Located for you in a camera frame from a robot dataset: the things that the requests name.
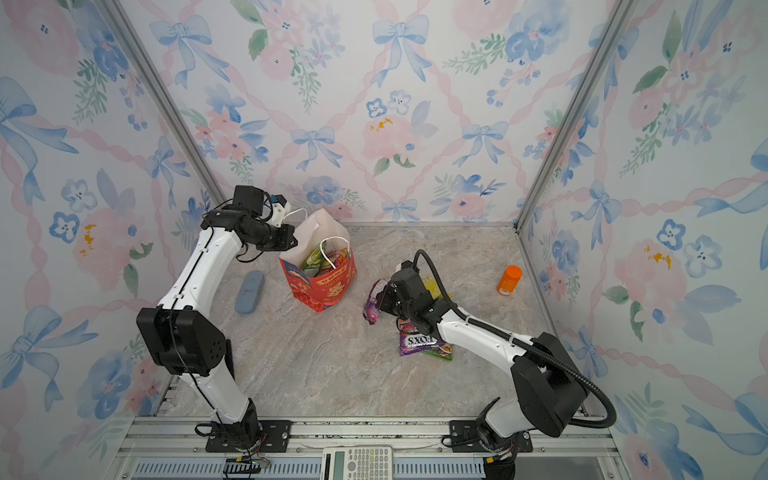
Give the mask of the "green nut snack packet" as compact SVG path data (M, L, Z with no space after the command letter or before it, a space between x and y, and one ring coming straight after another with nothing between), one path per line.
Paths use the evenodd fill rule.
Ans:
M453 346L449 344L435 345L423 350L422 353L444 361L453 360Z

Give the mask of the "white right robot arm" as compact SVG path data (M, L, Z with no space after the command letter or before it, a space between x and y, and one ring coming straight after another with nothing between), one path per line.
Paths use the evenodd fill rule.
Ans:
M372 311L403 320L421 335L464 348L510 376L514 397L491 401L476 418L475 438L486 449L502 450L529 430L558 437L569 425L585 424L576 414L592 393L592 383L577 371L553 335L532 337L482 321L452 299L433 296L410 269L378 281L369 303Z

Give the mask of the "red paper gift bag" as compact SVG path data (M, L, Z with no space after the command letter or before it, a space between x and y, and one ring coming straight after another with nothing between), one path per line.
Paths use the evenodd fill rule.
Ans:
M337 305L357 273L350 235L327 210L296 229L298 244L279 255L293 296L316 312Z

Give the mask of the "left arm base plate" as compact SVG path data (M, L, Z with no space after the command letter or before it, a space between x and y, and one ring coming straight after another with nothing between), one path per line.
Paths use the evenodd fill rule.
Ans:
M195 430L199 433L204 426L211 425L204 433L207 439L207 453L285 453L288 448L293 423L287 419L259 420L255 424L245 422L220 424L218 422L199 423Z

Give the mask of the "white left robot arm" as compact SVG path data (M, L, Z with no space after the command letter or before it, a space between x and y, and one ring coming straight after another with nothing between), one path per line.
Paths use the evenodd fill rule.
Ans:
M281 195L270 198L266 216L256 207L229 204L207 212L195 248L179 278L155 307L143 308L136 324L153 362L191 385L222 425L244 421L250 399L227 366L227 339L209 319L213 298L229 264L249 247L283 252L298 245L292 212Z

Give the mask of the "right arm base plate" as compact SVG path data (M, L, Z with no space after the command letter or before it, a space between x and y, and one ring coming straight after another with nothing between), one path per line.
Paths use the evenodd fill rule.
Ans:
M441 443L454 453L485 453L500 455L517 449L518 453L531 453L533 445L527 431L501 438L476 420L451 420L449 433Z

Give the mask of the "green Fox's candy bag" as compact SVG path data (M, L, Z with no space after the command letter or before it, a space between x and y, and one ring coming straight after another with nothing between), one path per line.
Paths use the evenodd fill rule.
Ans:
M349 255L349 248L336 248L324 241L307 257L302 271L309 277L325 275L341 266Z

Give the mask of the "yellow snack packet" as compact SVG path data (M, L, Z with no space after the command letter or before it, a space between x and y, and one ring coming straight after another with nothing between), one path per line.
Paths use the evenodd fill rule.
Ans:
M424 279L423 284L433 299L439 299L443 297L437 282L433 278Z

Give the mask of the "purple Fox's candy bag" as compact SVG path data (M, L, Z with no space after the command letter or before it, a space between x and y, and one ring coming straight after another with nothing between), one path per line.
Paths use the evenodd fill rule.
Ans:
M446 344L431 336L421 334L417 328L407 320L398 320L397 328L400 335L399 354L401 356L422 353L423 350L432 346Z

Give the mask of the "purple snack packet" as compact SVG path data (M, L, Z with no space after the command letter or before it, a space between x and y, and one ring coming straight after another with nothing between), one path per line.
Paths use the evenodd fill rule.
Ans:
M379 300L380 295L384 292L388 281L386 279L377 280L372 286L366 303L363 308L363 318L369 325L375 325L380 316Z

